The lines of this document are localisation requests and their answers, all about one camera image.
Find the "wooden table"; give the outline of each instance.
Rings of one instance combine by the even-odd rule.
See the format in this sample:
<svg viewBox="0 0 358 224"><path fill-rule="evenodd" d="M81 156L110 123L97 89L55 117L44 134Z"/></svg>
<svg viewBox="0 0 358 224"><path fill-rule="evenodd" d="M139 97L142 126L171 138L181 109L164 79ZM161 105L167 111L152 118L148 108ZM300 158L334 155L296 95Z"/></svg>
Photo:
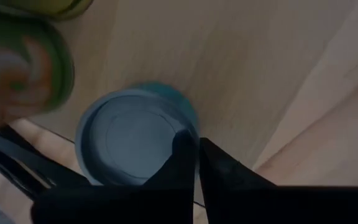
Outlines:
<svg viewBox="0 0 358 224"><path fill-rule="evenodd" d="M252 166L299 90L321 107L290 136L358 82L358 0L95 0L56 27L73 54L75 87L60 109L32 120L68 139L99 97L159 81L190 99L202 136ZM310 75L319 80L312 88Z"/></svg>

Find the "cylindrical container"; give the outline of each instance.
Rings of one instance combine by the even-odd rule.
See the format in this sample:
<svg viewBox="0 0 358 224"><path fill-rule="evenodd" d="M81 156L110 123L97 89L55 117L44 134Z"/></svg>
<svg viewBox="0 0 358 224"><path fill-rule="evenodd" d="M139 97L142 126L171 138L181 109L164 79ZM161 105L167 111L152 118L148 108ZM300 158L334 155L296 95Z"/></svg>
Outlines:
<svg viewBox="0 0 358 224"><path fill-rule="evenodd" d="M0 0L3 6L58 20L79 16L92 2L93 0Z"/></svg>
<svg viewBox="0 0 358 224"><path fill-rule="evenodd" d="M0 13L0 124L60 106L73 81L69 51L52 26Z"/></svg>
<svg viewBox="0 0 358 224"><path fill-rule="evenodd" d="M198 142L195 111L187 102L173 88L149 83L93 103L75 137L85 176L93 184L144 184L172 155L178 132L188 131Z"/></svg>

